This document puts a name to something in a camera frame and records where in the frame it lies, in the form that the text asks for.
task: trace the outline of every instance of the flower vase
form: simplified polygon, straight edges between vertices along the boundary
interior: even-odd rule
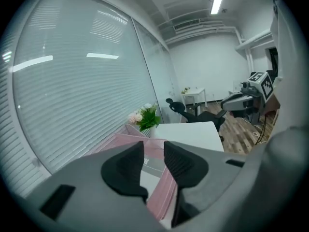
[[[149,129],[150,129],[150,137],[155,137],[156,126],[152,126]]]

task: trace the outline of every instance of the wooden floor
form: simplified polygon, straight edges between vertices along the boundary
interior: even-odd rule
[[[209,103],[208,108],[201,105],[201,112],[203,111],[209,111],[213,114],[217,114],[221,111],[220,103]],[[270,114],[267,117],[266,129],[261,142],[267,142],[273,129],[272,123],[274,117],[274,114]],[[222,142],[224,151],[248,154],[260,136],[260,129],[263,127],[264,116],[261,116],[260,123],[257,125],[260,129],[241,118],[234,118],[229,114],[229,112],[224,115],[224,118],[225,122],[221,125],[219,131],[219,135],[223,136],[225,139],[224,142]]]

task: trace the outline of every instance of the black office chair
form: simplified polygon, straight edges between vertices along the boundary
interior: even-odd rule
[[[188,121],[187,123],[197,123],[197,122],[208,122],[208,121],[212,121],[217,129],[217,131],[219,132],[220,126],[224,123],[225,118],[223,118],[223,116],[226,114],[226,111],[221,110],[218,114],[212,114],[210,112],[203,112],[200,115],[197,115],[197,108],[203,104],[202,103],[198,103],[196,105],[194,105],[192,107],[192,109],[195,110],[195,116],[191,113],[187,113],[185,112],[185,105],[182,104],[181,102],[174,102],[172,99],[168,98],[165,100],[168,104],[169,104],[169,108],[176,112],[181,114],[182,116],[184,116]]]

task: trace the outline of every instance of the green leaves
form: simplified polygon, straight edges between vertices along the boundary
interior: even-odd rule
[[[160,123],[160,116],[155,115],[156,108],[151,107],[143,110],[141,115],[143,119],[136,124],[140,126],[140,131],[146,130],[154,125],[158,125]]]

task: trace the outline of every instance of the desk surface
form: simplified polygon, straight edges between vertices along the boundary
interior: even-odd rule
[[[155,137],[186,145],[224,151],[213,122],[160,124]]]
[[[189,89],[185,94],[182,94],[183,96],[192,96],[192,95],[198,95],[201,92],[203,92],[205,88],[200,87],[200,88],[192,88]]]

